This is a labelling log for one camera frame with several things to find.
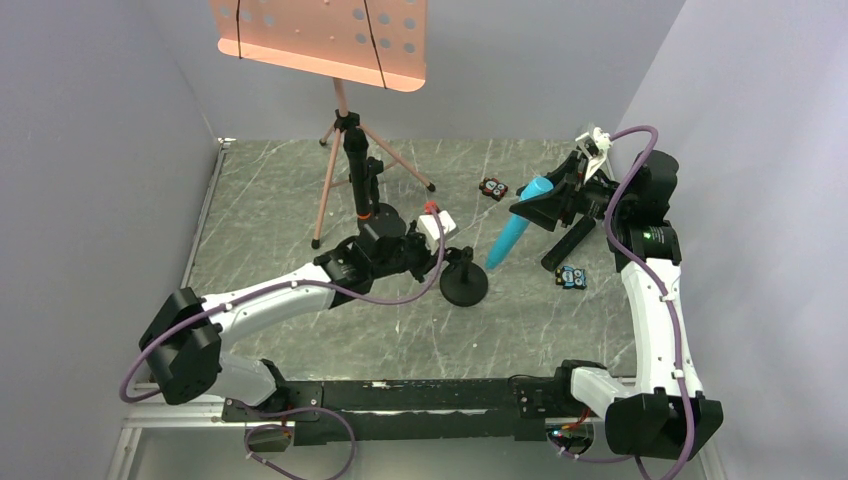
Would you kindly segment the blue microphone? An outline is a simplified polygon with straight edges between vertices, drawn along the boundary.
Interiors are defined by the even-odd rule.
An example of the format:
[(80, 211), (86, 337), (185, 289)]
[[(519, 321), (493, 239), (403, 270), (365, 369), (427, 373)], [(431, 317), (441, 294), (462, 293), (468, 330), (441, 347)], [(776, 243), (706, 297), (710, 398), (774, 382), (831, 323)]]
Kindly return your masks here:
[[(545, 177), (535, 177), (519, 194), (521, 201), (529, 200), (536, 196), (545, 194), (554, 188), (552, 182)], [(515, 244), (521, 238), (529, 226), (530, 221), (517, 214), (512, 214), (501, 231), (494, 245), (490, 249), (485, 268), (493, 270), (498, 267), (509, 255)]]

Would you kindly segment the small black mic stand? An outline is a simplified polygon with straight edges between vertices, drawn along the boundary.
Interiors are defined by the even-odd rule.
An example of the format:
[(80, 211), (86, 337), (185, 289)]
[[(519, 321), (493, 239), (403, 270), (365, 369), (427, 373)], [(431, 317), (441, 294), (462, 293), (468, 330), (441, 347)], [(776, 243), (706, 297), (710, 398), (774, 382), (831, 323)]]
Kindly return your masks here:
[(458, 307), (480, 303), (487, 295), (489, 283), (484, 269), (474, 262), (473, 248), (450, 247), (445, 260), (448, 266), (442, 270), (439, 279), (443, 298)]

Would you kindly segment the black round-base mic stand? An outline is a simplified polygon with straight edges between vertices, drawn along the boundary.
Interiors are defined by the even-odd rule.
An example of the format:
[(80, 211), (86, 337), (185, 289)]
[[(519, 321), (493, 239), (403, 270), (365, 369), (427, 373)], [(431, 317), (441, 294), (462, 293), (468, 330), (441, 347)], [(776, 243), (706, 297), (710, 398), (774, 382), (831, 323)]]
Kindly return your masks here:
[(366, 158), (362, 186), (367, 215), (360, 215), (358, 225), (368, 225), (381, 235), (398, 235), (403, 228), (397, 210), (380, 201), (379, 175), (383, 172), (384, 163), (381, 160), (373, 156)]

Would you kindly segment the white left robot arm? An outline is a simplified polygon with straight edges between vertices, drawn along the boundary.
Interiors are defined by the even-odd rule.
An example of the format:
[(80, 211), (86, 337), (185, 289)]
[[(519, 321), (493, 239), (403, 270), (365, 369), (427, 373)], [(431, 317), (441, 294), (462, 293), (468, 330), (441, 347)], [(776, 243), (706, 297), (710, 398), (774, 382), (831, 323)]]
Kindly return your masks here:
[(353, 300), (396, 306), (371, 295), (382, 278), (408, 273), (430, 288), (447, 257), (457, 225), (446, 210), (431, 210), (400, 236), (379, 236), (364, 227), (334, 249), (297, 270), (240, 290), (197, 295), (184, 287), (167, 297), (139, 340), (131, 368), (146, 365), (157, 394), (182, 405), (203, 394), (232, 397), (249, 406), (281, 403), (285, 380), (268, 360), (231, 354), (236, 341), (284, 320), (331, 310)]

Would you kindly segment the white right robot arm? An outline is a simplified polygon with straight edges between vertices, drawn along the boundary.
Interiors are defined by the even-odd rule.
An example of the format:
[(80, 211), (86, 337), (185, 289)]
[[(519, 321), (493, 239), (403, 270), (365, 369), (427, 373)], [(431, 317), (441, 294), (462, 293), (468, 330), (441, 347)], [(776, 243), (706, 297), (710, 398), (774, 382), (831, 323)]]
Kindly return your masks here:
[(597, 362), (567, 360), (559, 369), (565, 394), (602, 418), (614, 453), (690, 460), (722, 425), (724, 413), (721, 402), (704, 393), (680, 305), (680, 242), (665, 218), (679, 164), (652, 151), (616, 182), (589, 163), (585, 154), (572, 152), (554, 171), (520, 187), (509, 209), (546, 230), (589, 220), (610, 226), (607, 241), (636, 340), (635, 383), (621, 383)]

